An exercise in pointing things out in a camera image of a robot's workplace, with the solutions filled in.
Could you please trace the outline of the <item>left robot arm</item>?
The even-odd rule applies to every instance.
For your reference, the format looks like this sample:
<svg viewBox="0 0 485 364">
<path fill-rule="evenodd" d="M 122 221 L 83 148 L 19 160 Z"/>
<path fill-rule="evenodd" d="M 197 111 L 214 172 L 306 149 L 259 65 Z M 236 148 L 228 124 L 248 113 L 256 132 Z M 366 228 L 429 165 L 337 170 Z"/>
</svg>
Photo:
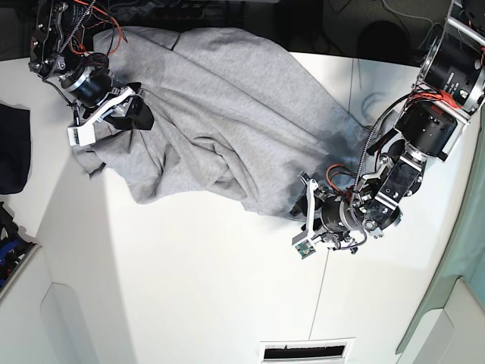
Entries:
<svg viewBox="0 0 485 364">
<path fill-rule="evenodd" d="M 353 237 L 381 238 L 401 220 L 399 204 L 422 184 L 427 163 L 447 160 L 471 117 L 484 103 L 484 3 L 453 1 L 442 33 L 433 41 L 402 110 L 383 136 L 380 116 L 365 141 L 361 160 L 374 170 L 330 165 L 323 183 L 301 175 L 305 195 L 293 208 L 306 219 L 292 245 L 307 258 L 322 243 L 356 253 Z"/>
</svg>

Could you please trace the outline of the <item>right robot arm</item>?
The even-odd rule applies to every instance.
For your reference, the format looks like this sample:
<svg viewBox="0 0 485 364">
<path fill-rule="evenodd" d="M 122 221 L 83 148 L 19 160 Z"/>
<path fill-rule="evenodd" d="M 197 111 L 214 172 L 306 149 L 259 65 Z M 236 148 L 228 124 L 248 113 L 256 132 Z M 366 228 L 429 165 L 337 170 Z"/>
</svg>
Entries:
<svg viewBox="0 0 485 364">
<path fill-rule="evenodd" d="M 64 99 L 73 126 L 94 117 L 117 130 L 152 129 L 141 83 L 122 83 L 110 71 L 109 58 L 126 39 L 97 1 L 39 2 L 29 68 Z"/>
</svg>

